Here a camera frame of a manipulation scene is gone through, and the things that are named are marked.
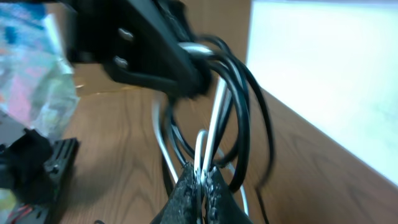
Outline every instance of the metal screw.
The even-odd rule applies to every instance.
[[[121,68],[124,68],[124,69],[126,69],[127,66],[129,65],[125,59],[120,58],[119,56],[115,56],[113,58],[113,60],[114,60],[114,62],[116,63],[117,66],[119,66]]]
[[[123,28],[119,28],[119,35],[126,41],[132,42],[134,40],[134,36]]]

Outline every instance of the brown table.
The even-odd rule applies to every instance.
[[[81,148],[61,223],[149,223],[164,206],[161,153],[151,120],[153,93],[139,89],[81,99],[66,133],[78,137]],[[265,95],[277,145],[275,172],[262,190],[271,223],[398,223],[395,186]],[[198,130],[208,128],[211,104],[212,98],[205,97],[179,104],[178,122],[192,145]],[[250,217],[262,223],[253,186],[266,166],[267,139],[255,101],[252,108],[244,186]],[[229,149],[235,135],[231,121],[221,148]]]

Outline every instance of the colorful plastic wrapper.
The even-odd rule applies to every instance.
[[[54,141],[79,97],[48,20],[44,5],[0,3],[0,110]]]

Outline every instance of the cardboard box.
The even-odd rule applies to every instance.
[[[187,6],[187,17],[196,34],[221,37],[241,61],[246,61],[251,0],[182,0]],[[65,6],[48,4],[55,13],[63,38],[67,37]],[[112,81],[99,64],[78,64],[74,80],[79,96],[130,90],[137,86]]]

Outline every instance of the wood grain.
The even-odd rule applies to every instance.
[[[395,186],[264,94],[277,144],[275,172],[262,190],[271,223],[398,223]],[[181,102],[176,111],[192,145],[198,130],[208,127],[211,95]],[[152,131],[152,97],[153,91],[140,89],[81,99],[66,133],[78,137],[81,148],[60,223],[149,223],[164,206],[167,195]],[[252,108],[244,186],[250,217],[262,223],[254,186],[267,164],[267,139],[254,100]],[[233,115],[221,147],[229,149],[235,136]]]

